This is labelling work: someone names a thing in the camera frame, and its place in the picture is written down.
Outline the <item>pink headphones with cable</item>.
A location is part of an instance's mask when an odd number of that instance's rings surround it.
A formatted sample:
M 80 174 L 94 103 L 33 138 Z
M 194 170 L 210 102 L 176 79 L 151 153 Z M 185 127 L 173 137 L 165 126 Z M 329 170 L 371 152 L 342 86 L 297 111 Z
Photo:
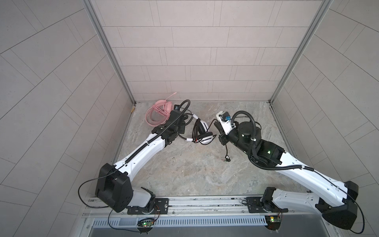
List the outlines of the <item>pink headphones with cable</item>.
M 166 99 L 158 100 L 147 110 L 145 121 L 149 126 L 157 127 L 164 124 L 169 119 L 174 105 L 171 101 L 168 101 L 168 99 L 175 94 L 176 92 L 168 96 Z

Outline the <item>black white headphones with cable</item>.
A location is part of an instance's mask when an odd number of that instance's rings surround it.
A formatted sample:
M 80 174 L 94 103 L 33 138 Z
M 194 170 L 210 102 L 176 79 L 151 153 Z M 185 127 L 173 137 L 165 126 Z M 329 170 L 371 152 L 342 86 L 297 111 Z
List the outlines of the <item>black white headphones with cable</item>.
M 185 138 L 179 134 L 179 137 L 188 142 L 192 142 L 195 144 L 201 145 L 209 145 L 216 137 L 212 131 L 210 131 L 210 126 L 206 121 L 201 120 L 197 115 L 193 113 L 185 113 L 185 119 L 188 119 L 188 122 L 184 122 L 182 124 L 182 128 L 185 128 L 189 125 L 192 120 L 194 120 L 194 126 L 191 132 L 191 138 Z

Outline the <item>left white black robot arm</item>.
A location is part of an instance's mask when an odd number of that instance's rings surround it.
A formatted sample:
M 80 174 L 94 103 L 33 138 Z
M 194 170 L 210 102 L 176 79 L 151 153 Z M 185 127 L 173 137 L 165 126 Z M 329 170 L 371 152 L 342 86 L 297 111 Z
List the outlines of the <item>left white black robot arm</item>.
M 172 110 L 166 123 L 155 127 L 128 156 L 114 165 L 103 165 L 95 189 L 97 198 L 117 213 L 127 208 L 151 212 L 155 207 L 155 194 L 146 188 L 134 188 L 131 182 L 155 154 L 176 139 L 185 119 L 185 111 Z

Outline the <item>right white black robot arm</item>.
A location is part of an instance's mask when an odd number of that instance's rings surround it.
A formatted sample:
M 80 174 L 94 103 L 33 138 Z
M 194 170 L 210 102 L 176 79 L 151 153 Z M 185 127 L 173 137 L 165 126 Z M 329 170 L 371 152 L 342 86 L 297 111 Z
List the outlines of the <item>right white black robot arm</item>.
M 237 123 L 231 120 L 215 122 L 220 132 L 222 145 L 232 143 L 243 151 L 257 168 L 281 173 L 304 187 L 308 193 L 296 193 L 267 187 L 260 205 L 267 212 L 280 213 L 285 210 L 300 210 L 322 216 L 330 224 L 345 230 L 354 225 L 361 212 L 356 199 L 357 184 L 345 183 L 319 173 L 300 162 L 276 144 L 260 138 L 260 128 L 253 121 Z

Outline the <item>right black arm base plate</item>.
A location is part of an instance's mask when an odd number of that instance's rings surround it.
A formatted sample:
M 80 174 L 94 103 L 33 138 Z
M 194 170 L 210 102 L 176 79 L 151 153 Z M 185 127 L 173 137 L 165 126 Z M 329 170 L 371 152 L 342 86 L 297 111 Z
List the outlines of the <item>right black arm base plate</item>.
M 247 197 L 247 207 L 250 213 L 287 213 L 288 208 L 281 209 L 271 200 L 265 200 L 263 197 Z

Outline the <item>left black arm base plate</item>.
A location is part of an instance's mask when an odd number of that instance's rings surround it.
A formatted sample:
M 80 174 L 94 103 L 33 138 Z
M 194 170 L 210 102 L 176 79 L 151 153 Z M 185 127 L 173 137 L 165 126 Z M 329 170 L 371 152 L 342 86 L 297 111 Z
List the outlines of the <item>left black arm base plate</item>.
M 169 198 L 155 198 L 154 202 L 149 203 L 147 207 L 128 208 L 128 215 L 150 215 L 150 214 L 167 214 Z

